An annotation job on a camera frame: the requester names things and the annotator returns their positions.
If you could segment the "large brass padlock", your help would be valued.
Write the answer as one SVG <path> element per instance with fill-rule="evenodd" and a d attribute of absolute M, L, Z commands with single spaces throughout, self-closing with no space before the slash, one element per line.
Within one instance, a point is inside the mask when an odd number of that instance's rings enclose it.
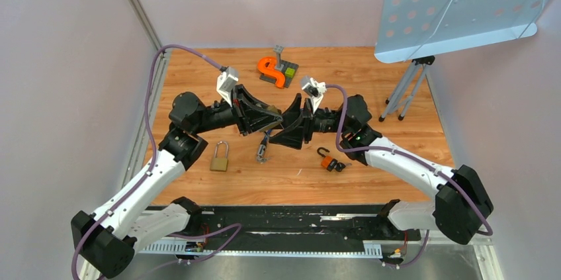
<path fill-rule="evenodd" d="M 274 105 L 269 105 L 267 111 L 274 114 L 274 121 L 271 121 L 262 132 L 272 130 L 282 122 L 282 112 L 280 109 L 276 108 Z"/>

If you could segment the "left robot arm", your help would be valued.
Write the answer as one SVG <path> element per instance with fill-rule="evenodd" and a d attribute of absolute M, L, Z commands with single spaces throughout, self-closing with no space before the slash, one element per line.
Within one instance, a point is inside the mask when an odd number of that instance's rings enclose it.
<path fill-rule="evenodd" d="M 115 196 L 91 214 L 79 211 L 71 220 L 75 251 L 71 274 L 78 279 L 82 257 L 111 279 L 121 274 L 134 256 L 150 244 L 183 231 L 194 236 L 202 229 L 201 209 L 186 197 L 163 210 L 142 217 L 146 207 L 166 186 L 184 174 L 202 155 L 208 143 L 202 132 L 237 126 L 248 135 L 282 122 L 281 112 L 236 85 L 228 96 L 206 106 L 192 92 L 176 96 L 169 113 L 171 124 L 160 144 L 153 143 L 151 160 Z"/>

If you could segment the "orange small padlock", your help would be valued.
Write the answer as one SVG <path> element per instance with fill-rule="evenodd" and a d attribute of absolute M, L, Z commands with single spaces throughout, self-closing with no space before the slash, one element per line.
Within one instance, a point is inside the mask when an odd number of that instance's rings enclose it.
<path fill-rule="evenodd" d="M 319 147 L 316 152 L 322 157 L 320 165 L 328 171 L 333 171 L 338 164 L 338 161 L 330 156 L 330 151 L 327 148 Z"/>

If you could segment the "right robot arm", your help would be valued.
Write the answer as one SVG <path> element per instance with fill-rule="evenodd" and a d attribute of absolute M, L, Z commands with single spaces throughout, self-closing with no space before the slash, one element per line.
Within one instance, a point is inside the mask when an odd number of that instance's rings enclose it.
<path fill-rule="evenodd" d="M 282 129 L 270 143 L 299 150 L 313 134 L 334 132 L 336 148 L 349 159 L 391 173 L 431 198 L 425 203 L 390 201 L 377 222 L 385 238 L 403 230 L 439 230 L 466 245 L 477 234 L 493 235 L 488 217 L 494 205 L 477 171 L 437 164 L 399 147 L 369 125 L 372 115 L 363 96 L 346 98 L 334 111 L 313 109 L 311 100 L 297 95 L 282 117 Z"/>

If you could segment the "small brass padlock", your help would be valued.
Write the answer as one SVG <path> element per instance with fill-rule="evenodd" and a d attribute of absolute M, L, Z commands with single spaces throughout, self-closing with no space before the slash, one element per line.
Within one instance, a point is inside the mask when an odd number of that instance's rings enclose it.
<path fill-rule="evenodd" d="M 223 149 L 223 156 L 219 156 L 220 149 Z M 228 170 L 228 152 L 229 144 L 225 141 L 220 141 L 215 145 L 214 154 L 210 162 L 210 171 L 225 172 Z"/>

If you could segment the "black key bunch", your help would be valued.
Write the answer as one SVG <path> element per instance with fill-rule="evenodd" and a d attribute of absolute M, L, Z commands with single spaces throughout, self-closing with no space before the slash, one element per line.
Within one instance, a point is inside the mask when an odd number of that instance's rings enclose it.
<path fill-rule="evenodd" d="M 334 170 L 336 172 L 342 172 L 345 168 L 347 168 L 351 165 L 352 165 L 352 163 L 337 162 L 337 164 L 334 167 Z"/>

